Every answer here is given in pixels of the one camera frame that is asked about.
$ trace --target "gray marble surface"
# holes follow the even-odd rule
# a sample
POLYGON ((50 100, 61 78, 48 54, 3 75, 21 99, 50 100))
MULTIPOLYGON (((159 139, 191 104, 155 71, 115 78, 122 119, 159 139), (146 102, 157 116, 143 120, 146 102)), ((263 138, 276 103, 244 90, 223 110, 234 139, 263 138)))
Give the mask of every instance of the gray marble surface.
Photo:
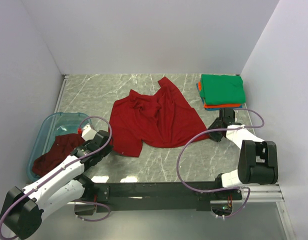
MULTIPOLYGON (((199 97, 196 83, 200 74, 95 74, 69 75, 59 104, 58 112, 85 113, 109 120, 113 103, 129 95, 130 89, 144 95, 159 90, 158 80, 169 78, 197 111, 206 127, 219 111, 206 111, 199 97)), ((237 121, 251 124, 246 111, 236 111, 237 121)), ((96 130, 106 130, 106 123, 92 120, 96 130)), ((176 160, 181 151, 177 148, 156 148, 143 143, 139 157, 125 157, 110 153, 85 174, 94 182, 174 182, 178 181, 176 160)), ((180 173, 186 181, 213 181, 219 173, 237 168, 240 150, 223 139, 217 143, 206 139, 192 143, 181 159, 180 173)))

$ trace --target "dark red cloth in bin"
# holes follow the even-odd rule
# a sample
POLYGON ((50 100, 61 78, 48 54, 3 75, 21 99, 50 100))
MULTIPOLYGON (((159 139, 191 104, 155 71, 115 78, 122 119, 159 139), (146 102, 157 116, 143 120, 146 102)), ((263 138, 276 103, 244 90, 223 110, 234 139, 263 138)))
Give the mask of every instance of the dark red cloth in bin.
MULTIPOLYGON (((113 150, 138 157, 142 141, 157 148, 176 148, 205 131, 203 121, 180 90, 167 78, 158 81, 154 95, 130 90, 129 96, 115 101, 109 123, 113 150)), ((195 141, 209 138, 207 134, 195 141)))
POLYGON ((43 177, 63 162, 76 147, 82 145, 84 142, 85 140, 81 135, 76 133, 56 136, 55 142, 49 152, 34 161, 32 167, 33 173, 43 177))

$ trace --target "blue plastic basket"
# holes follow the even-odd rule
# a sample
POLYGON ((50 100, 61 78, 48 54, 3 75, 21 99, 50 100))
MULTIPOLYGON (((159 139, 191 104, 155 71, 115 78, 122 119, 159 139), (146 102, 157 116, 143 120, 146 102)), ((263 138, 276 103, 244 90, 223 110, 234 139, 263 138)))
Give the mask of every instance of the blue plastic basket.
MULTIPOLYGON (((27 163, 26 173, 28 178, 35 182, 40 176, 32 172, 34 161, 50 151, 56 136, 65 134, 76 134, 80 123, 88 116, 84 113, 57 112, 48 116, 38 132, 33 150, 27 163)), ((91 120, 86 120, 82 126, 90 124, 91 120)))

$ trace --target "folded orange shirt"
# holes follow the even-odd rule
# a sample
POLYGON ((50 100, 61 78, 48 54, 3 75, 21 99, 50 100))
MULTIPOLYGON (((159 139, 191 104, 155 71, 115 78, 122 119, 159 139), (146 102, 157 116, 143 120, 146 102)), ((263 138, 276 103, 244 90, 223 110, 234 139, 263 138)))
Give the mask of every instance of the folded orange shirt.
MULTIPOLYGON (((198 82, 198 90, 202 90, 201 81, 198 82)), ((207 105, 204 102, 204 108, 205 109, 221 109, 221 108, 239 108, 241 106, 240 103, 226 103, 226 104, 219 104, 219 105, 207 105)))

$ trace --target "white wall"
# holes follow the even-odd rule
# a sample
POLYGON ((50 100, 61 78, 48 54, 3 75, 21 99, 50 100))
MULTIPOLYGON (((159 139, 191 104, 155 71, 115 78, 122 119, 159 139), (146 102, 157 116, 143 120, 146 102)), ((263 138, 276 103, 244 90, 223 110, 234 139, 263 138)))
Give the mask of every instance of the white wall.
POLYGON ((279 184, 296 235, 308 240, 308 0, 278 3, 242 78, 248 106, 266 121, 257 134, 277 144, 279 184))
POLYGON ((0 212, 7 191, 28 180, 28 157, 61 83, 22 2, 0 0, 0 212))
POLYGON ((240 74, 279 0, 22 0, 63 74, 240 74))

